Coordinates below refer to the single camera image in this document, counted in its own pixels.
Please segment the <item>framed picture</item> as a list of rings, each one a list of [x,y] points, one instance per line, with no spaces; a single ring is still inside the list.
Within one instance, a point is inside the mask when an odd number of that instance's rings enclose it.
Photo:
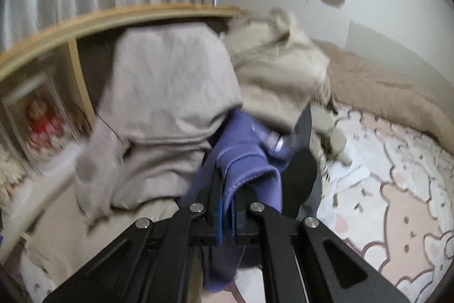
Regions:
[[[27,77],[1,97],[1,104],[25,157],[37,170],[79,141],[48,70]]]

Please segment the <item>tan fluffy blanket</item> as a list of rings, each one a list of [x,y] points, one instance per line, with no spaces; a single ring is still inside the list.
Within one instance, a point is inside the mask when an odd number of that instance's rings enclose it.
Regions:
[[[426,134],[453,153],[453,122],[429,92],[333,43],[313,42],[330,58],[328,76],[335,101]]]

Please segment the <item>purple blue garment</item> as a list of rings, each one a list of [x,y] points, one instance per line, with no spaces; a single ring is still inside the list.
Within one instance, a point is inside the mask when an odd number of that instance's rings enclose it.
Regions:
[[[236,270],[260,262],[256,247],[235,243],[236,224],[232,212],[235,194],[244,187],[254,189],[258,201],[282,211],[282,178],[293,152],[280,135],[240,109],[232,111],[215,137],[212,151],[193,177],[191,188],[177,200],[179,207],[196,201],[199,191],[218,174],[222,183],[220,244],[202,249],[203,284],[215,293],[232,283]]]

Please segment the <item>beige crumpled garment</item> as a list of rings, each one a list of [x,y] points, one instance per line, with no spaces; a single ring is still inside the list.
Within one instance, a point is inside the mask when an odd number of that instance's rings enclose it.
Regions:
[[[346,136],[334,125],[338,113],[328,76],[329,57],[282,9],[249,14],[228,23],[224,43],[239,82],[243,109],[283,134],[300,115],[312,115],[310,149],[320,161],[349,166]]]

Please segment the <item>wooden headboard shelf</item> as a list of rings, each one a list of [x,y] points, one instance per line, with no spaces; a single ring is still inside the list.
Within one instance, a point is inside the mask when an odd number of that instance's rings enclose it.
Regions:
[[[93,12],[46,28],[16,43],[1,54],[1,97],[43,70],[51,72],[79,141],[70,143],[59,155],[34,168],[22,150],[1,104],[1,138],[12,157],[6,168],[28,167],[30,196],[11,201],[2,232],[1,256],[6,258],[19,238],[52,201],[75,185],[76,166],[89,143],[104,88],[112,73],[117,39],[130,28],[182,23],[204,23],[218,36],[224,22],[239,14],[236,7],[196,4],[129,6]]]

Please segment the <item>bear pattern bed sheet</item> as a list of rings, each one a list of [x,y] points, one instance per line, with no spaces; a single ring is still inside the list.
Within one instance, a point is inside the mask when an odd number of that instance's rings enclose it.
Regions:
[[[410,302],[453,263],[453,155],[429,136],[339,106],[352,163],[329,164],[318,218]]]

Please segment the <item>dark grey garment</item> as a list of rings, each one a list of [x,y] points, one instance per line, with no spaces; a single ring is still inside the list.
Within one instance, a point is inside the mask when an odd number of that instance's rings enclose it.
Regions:
[[[290,136],[293,157],[282,173],[282,214],[299,221],[316,217],[322,196],[319,163],[309,149],[311,134],[312,114],[307,106]]]

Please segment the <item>grey sweatshirt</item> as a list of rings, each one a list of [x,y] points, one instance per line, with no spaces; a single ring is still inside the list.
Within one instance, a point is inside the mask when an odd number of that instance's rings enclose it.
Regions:
[[[87,223],[183,196],[209,138],[241,105],[228,51],[208,25],[126,30],[77,161],[75,196]]]

